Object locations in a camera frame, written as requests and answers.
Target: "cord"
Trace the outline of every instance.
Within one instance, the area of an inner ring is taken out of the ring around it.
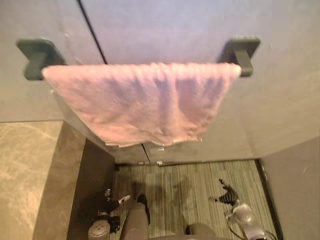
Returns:
[[[226,223],[227,223],[227,225],[228,225],[229,230],[230,230],[236,237],[238,237],[238,238],[241,239],[241,240],[245,240],[244,238],[240,237],[238,234],[236,234],[236,233],[233,231],[233,229],[231,228],[231,226],[230,226],[230,224],[229,224],[229,220],[228,220]]]
[[[241,237],[241,236],[239,236],[238,234],[235,233],[235,231],[234,231],[234,230],[231,228],[231,226],[230,226],[229,220],[227,221],[227,225],[228,225],[229,230],[230,230],[237,238],[239,238],[239,239],[241,239],[241,240],[245,240],[243,237]],[[273,240],[277,240],[277,237],[276,237],[272,232],[267,231],[267,230],[266,230],[266,232],[272,237]]]

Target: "beige marble surface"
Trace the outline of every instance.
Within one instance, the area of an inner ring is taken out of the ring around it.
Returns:
[[[43,191],[34,240],[67,238],[85,142],[85,136],[63,124]]]
[[[0,239],[32,239],[62,125],[0,123]]]

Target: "floor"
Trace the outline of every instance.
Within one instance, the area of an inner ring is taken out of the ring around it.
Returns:
[[[120,166],[114,175],[113,197],[119,199],[129,194],[132,198],[113,213],[120,216],[123,224],[137,196],[145,193],[151,215],[150,238],[182,233],[189,224],[203,223],[210,226],[219,237],[237,239],[228,229],[224,216],[229,206],[209,200],[209,197],[225,193],[219,183],[220,178],[252,207],[257,221],[275,234],[254,160],[161,167]],[[240,234],[236,225],[233,228]],[[111,240],[118,240],[120,232],[112,234]]]

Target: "person's leg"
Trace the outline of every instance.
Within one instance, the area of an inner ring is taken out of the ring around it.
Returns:
[[[149,221],[146,213],[148,211],[146,209],[148,209],[146,204],[137,202],[129,210],[123,224],[120,240],[147,240],[149,238]]]
[[[205,224],[201,223],[194,223],[187,227],[186,233],[190,235],[197,235],[197,236],[203,236],[203,237],[210,237],[212,239],[215,239],[215,232],[212,231],[212,229]]]

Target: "gray pants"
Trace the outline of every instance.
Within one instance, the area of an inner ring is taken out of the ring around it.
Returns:
[[[149,239],[149,224],[145,205],[137,202],[131,208],[123,224],[120,240]]]
[[[151,240],[225,240],[204,224],[192,224],[189,226],[191,235],[170,235],[152,238]],[[120,240],[148,240],[149,224],[145,205],[137,202],[126,216]]]

